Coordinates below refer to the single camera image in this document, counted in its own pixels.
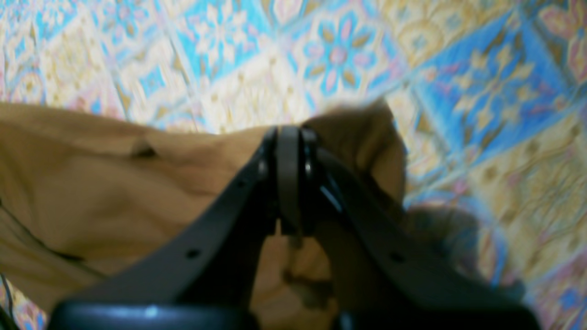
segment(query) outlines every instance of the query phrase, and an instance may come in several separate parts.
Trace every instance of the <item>black wire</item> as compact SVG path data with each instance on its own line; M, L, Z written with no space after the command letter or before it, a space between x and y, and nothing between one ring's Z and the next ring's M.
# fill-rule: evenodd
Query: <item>black wire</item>
M12 300L12 291L10 290L10 286L8 285L8 281L6 280L6 276L4 274L0 274L2 278L2 285L4 285L4 289L6 290L6 294L8 295L8 314L13 322L16 322L14 318L14 302Z

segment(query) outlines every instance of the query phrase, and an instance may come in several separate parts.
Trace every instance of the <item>tan cloth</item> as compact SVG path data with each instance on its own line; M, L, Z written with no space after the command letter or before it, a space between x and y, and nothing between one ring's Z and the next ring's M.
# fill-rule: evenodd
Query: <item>tan cloth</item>
M401 203L404 148L384 103L307 121L321 143ZM44 107L0 104L0 272L48 313L76 290L115 274L177 235L222 192L266 127L233 134L172 134ZM251 308L264 328L324 329L332 301L292 273L326 280L308 240L286 261L268 239Z

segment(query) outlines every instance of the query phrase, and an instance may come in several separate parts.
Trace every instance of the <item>patterned tile floor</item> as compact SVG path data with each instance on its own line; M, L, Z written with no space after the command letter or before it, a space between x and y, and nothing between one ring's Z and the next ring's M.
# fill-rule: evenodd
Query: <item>patterned tile floor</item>
M478 218L438 243L544 328L584 329L586 31L584 0L5 0L0 98L222 133L384 96L406 205Z

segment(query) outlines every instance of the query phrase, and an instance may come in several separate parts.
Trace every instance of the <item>floral tile pattern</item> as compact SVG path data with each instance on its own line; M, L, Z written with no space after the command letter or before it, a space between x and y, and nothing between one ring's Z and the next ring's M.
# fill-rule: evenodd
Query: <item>floral tile pattern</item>
M207 85L258 54L270 41L263 11L251 1L199 1L177 22L192 74Z
M383 97L408 152L406 231L543 328L581 329L586 13L587 0L4 0L0 100L222 133ZM19 326L44 328L12 291Z
M406 71L402 54L366 1L324 8L286 39L294 71L314 107L370 98Z
M310 116L310 108L294 81L287 59L278 52L247 63L202 98L209 131L228 133L303 121Z
M514 12L426 62L417 90L451 146L478 163L563 115L571 93L547 55Z

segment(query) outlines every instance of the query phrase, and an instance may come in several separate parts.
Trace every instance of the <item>tan fabric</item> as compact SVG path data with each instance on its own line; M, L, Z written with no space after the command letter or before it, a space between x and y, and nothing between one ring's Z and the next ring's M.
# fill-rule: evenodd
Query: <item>tan fabric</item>
M305 123L367 183L401 202L404 148L384 103ZM258 147L266 127L171 134L44 107L0 104L0 272L47 312L115 274L202 213ZM328 261L313 240L291 258L266 242L252 310L268 329L324 329L336 312L316 285Z

